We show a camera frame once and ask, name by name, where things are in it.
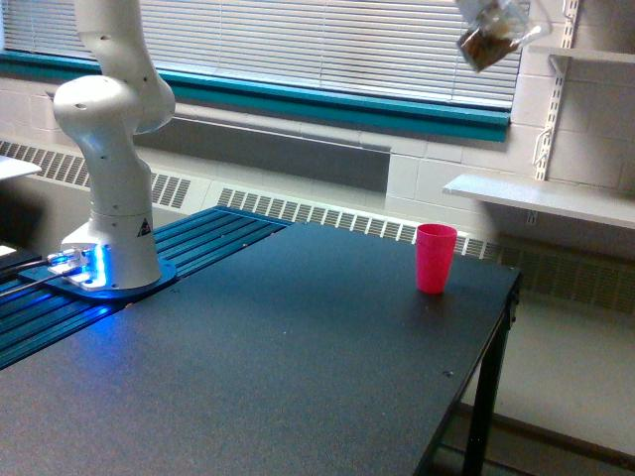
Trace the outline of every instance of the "pink plastic cup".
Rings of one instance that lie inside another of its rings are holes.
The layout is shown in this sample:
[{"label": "pink plastic cup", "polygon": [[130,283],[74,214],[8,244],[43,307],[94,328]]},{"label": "pink plastic cup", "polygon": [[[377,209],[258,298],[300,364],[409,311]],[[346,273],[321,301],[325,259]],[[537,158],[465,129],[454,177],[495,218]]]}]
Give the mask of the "pink plastic cup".
[{"label": "pink plastic cup", "polygon": [[428,294],[444,291],[452,264],[456,230],[428,223],[417,227],[417,288]]}]

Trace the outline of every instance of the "window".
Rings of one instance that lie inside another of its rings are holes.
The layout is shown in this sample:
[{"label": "window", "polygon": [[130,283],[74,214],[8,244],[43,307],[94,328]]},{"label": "window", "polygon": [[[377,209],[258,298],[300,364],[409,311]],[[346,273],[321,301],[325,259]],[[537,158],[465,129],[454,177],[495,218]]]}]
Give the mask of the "window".
[{"label": "window", "polygon": [[[453,0],[141,0],[159,68],[379,97],[510,109],[512,55],[476,74]],[[3,0],[7,50],[90,58],[72,0]]]}]

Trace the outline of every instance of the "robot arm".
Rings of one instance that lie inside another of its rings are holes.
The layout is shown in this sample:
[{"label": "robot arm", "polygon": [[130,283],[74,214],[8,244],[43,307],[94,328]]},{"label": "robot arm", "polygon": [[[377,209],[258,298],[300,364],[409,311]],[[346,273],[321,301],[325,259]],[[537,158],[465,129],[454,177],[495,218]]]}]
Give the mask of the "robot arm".
[{"label": "robot arm", "polygon": [[54,100],[56,118],[90,173],[89,220],[63,239],[64,248],[84,251],[86,272],[69,279],[87,291],[140,288],[161,273],[150,169],[132,136],[168,123],[175,98],[148,55],[139,0],[75,0],[75,15],[79,37],[104,75],[67,82]]}]

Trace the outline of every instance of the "teal window frame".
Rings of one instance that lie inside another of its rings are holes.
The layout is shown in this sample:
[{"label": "teal window frame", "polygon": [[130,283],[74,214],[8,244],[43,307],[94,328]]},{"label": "teal window frame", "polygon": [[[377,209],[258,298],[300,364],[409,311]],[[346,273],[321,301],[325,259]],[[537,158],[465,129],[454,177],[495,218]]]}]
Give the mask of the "teal window frame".
[{"label": "teal window frame", "polygon": [[[0,74],[64,81],[100,73],[94,60],[0,53]],[[248,107],[265,113],[370,126],[389,131],[504,142],[510,112],[387,99],[160,69],[178,100]]]}]

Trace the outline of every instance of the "blue led light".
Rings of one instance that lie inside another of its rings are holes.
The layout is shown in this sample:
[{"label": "blue led light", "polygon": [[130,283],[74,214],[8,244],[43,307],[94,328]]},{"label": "blue led light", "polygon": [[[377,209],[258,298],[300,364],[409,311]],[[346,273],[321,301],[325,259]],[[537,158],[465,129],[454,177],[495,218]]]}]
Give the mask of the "blue led light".
[{"label": "blue led light", "polygon": [[97,245],[92,253],[93,263],[92,270],[94,277],[92,285],[94,287],[102,287],[106,285],[106,250],[103,246]]},{"label": "blue led light", "polygon": [[56,256],[51,260],[51,266],[57,266],[68,261],[68,256]]}]

